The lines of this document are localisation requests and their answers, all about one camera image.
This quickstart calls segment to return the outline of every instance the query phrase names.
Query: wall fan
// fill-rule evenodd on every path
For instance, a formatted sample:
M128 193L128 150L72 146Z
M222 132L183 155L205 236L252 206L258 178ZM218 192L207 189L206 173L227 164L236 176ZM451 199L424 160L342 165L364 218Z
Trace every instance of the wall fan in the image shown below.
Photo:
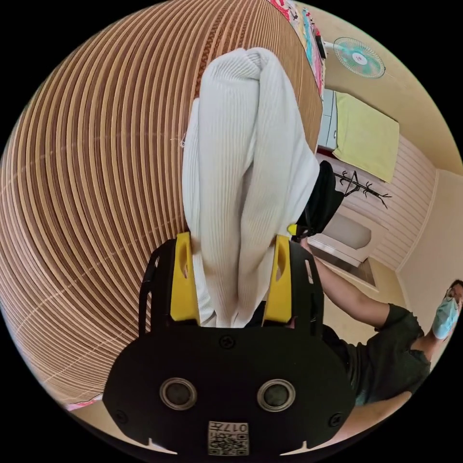
M381 58L364 43L349 37L340 37L334 43L325 42L327 50L333 50L338 60L355 74L378 79L386 72Z

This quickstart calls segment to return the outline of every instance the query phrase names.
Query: man's arm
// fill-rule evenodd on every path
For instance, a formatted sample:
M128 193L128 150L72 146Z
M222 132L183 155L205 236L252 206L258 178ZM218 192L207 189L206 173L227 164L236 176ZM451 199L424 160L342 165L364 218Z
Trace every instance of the man's arm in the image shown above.
M317 450L332 444L337 444L338 442L342 442L343 440L366 431L399 410L410 397L410 392L403 392L392 399L354 407L345 423L333 438L310 450Z
M306 239L301 241L301 246L310 252ZM366 323L374 328L384 326L389 315L389 304L369 298L354 285L330 270L319 259L316 257L314 259L323 291L331 302L350 315L354 320ZM310 275L308 262L306 262L306 266Z

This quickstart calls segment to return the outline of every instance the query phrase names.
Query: screw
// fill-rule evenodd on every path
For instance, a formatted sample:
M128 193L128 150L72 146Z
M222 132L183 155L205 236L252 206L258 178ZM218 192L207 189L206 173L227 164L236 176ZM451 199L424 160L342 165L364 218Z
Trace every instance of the screw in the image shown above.
M218 343L222 349L232 349L235 346L235 340L231 336L222 336Z
M335 428L341 424L342 413L335 413L328 421L331 428Z
M129 421L127 415L122 410L116 410L116 420L120 424L126 424Z

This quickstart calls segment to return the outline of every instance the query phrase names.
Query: white cabinet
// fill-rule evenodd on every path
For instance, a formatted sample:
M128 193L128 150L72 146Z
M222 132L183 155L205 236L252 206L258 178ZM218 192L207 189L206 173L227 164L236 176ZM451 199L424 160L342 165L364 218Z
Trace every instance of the white cabinet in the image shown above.
M323 116L318 135L318 146L329 151L338 147L338 109L336 106L336 94L333 90L323 91Z

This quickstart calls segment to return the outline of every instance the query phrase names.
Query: blue face mask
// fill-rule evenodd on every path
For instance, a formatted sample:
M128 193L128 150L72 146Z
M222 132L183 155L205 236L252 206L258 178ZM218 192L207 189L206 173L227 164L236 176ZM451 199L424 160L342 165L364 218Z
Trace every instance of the blue face mask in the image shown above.
M455 298L446 297L437 308L433 322L433 333L437 339L445 339L458 318L458 305Z

